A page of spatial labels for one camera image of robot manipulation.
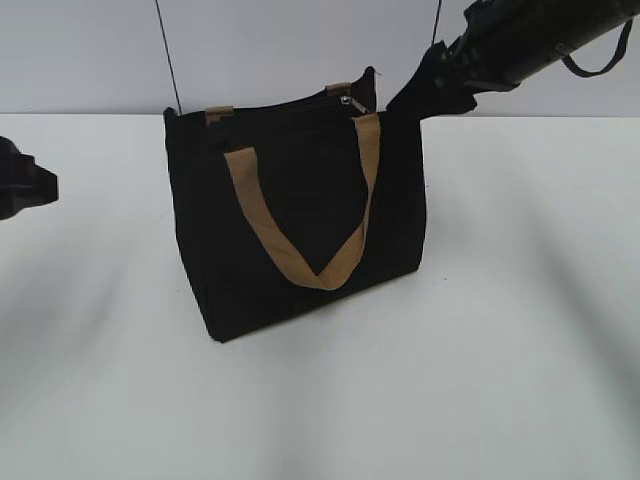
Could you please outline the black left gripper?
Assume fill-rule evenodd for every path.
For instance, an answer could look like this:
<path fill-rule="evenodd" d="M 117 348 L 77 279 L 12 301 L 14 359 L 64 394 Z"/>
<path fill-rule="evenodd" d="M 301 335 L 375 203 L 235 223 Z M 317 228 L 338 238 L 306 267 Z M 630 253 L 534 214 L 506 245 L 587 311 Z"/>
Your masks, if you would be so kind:
<path fill-rule="evenodd" d="M 22 153 L 8 138 L 1 138 L 1 219 L 59 199 L 58 177 Z"/>

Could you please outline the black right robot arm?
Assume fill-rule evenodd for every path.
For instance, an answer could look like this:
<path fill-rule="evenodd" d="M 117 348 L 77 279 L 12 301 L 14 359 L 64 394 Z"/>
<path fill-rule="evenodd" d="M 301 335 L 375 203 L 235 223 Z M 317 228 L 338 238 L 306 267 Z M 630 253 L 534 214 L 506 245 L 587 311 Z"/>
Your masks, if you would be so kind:
<path fill-rule="evenodd" d="M 572 53 L 619 28 L 614 54 L 599 71 L 606 74 L 624 58 L 638 13 L 638 0 L 476 1 L 464 12 L 465 31 L 452 44 L 430 46 L 386 109 L 414 119 L 465 114 L 476 108 L 476 95 L 510 92 L 556 62 L 592 78 Z"/>

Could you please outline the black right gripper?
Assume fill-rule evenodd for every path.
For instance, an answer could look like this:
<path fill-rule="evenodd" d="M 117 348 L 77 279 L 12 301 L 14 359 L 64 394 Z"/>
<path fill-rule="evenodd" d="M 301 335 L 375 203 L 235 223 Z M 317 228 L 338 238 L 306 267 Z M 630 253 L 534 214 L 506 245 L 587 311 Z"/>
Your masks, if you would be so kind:
<path fill-rule="evenodd" d="M 432 45 L 386 111 L 423 120 L 474 110 L 474 91 L 508 92 L 535 71 L 535 1 L 475 1 L 454 43 Z"/>

